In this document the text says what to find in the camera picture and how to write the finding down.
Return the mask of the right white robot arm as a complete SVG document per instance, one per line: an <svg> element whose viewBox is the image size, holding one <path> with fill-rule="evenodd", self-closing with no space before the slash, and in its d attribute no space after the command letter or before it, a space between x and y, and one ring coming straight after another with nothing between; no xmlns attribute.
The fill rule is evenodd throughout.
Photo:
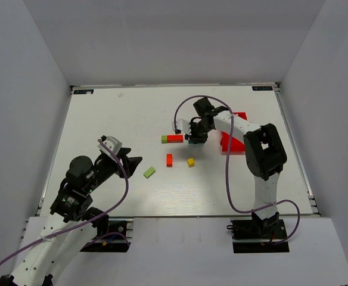
<svg viewBox="0 0 348 286"><path fill-rule="evenodd" d="M197 117L189 123L193 143L205 143L211 130L229 133L231 139L245 146L246 164L254 176L254 207L251 223L254 232L265 235L279 221L276 195L279 175L287 162L287 155L277 128L269 123L257 125L234 113L226 106L214 107L208 98L193 104Z"/></svg>

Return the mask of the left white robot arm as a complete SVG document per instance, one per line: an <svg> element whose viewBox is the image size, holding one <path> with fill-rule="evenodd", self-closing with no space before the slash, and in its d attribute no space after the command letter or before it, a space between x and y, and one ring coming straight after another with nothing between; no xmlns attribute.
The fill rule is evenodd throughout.
<svg viewBox="0 0 348 286"><path fill-rule="evenodd" d="M130 148L99 147L95 161L78 156L70 162L39 241L17 268L0 277L0 285L56 285L90 239L108 234L108 213L91 205L91 193L112 175L129 179L142 157L128 157Z"/></svg>

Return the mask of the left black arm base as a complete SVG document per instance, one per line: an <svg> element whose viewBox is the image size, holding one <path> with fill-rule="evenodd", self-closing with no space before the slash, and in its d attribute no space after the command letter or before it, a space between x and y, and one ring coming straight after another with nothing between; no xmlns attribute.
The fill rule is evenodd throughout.
<svg viewBox="0 0 348 286"><path fill-rule="evenodd" d="M108 232L91 239L82 249L83 253L126 253L133 235L133 219L110 218Z"/></svg>

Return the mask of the green cube wood block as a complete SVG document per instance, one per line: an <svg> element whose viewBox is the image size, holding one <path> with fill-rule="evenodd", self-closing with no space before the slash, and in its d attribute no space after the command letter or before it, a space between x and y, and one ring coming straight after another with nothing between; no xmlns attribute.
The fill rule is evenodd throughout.
<svg viewBox="0 0 348 286"><path fill-rule="evenodd" d="M161 136L161 143L162 143L162 144L167 143L167 135L162 135L162 136Z"/></svg>

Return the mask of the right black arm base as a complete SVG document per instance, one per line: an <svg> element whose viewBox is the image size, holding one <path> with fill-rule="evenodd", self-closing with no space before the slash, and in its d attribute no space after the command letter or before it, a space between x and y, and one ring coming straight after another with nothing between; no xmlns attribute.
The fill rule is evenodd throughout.
<svg viewBox="0 0 348 286"><path fill-rule="evenodd" d="M226 229L232 235L234 254L289 253L288 242L279 243L287 238L284 221L271 226L265 234L259 234L253 228L251 220L232 220Z"/></svg>

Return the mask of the red arch wood block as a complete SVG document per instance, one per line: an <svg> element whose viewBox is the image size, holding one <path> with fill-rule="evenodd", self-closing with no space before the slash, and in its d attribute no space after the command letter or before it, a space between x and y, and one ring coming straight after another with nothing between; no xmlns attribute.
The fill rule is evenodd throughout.
<svg viewBox="0 0 348 286"><path fill-rule="evenodd" d="M184 141L183 135L168 135L167 143L181 143Z"/></svg>

